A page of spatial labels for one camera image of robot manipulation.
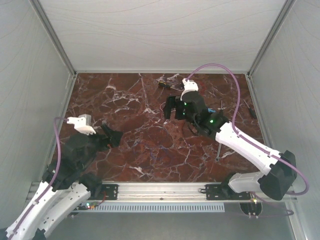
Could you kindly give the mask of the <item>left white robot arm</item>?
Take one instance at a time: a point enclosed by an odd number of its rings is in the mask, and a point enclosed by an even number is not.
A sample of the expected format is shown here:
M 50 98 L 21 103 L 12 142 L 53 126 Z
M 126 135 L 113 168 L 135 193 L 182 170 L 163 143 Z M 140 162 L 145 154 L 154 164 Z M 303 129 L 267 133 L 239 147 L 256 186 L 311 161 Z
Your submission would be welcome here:
M 44 172 L 37 191 L 20 216 L 0 231 L 2 240 L 45 240 L 76 207 L 103 193 L 102 180 L 86 170 L 98 153 L 120 145 L 123 132 L 106 124 L 103 133 L 69 137 L 57 161 Z

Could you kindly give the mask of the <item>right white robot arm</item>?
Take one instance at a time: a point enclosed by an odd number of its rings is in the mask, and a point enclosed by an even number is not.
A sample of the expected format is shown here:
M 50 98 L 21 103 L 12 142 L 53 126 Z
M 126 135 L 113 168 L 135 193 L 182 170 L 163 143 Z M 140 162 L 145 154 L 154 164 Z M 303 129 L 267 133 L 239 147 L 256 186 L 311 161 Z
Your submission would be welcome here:
M 288 194 L 298 175 L 292 152 L 281 153 L 233 127 L 222 110 L 209 110 L 197 91 L 189 91 L 182 97 L 167 97 L 163 108 L 166 119 L 171 117 L 172 110 L 175 110 L 175 119 L 189 122 L 199 135 L 231 148 L 258 169 L 252 173 L 231 174 L 221 186 L 225 198 L 232 199 L 242 192 L 262 191 L 269 198 L 280 201 Z

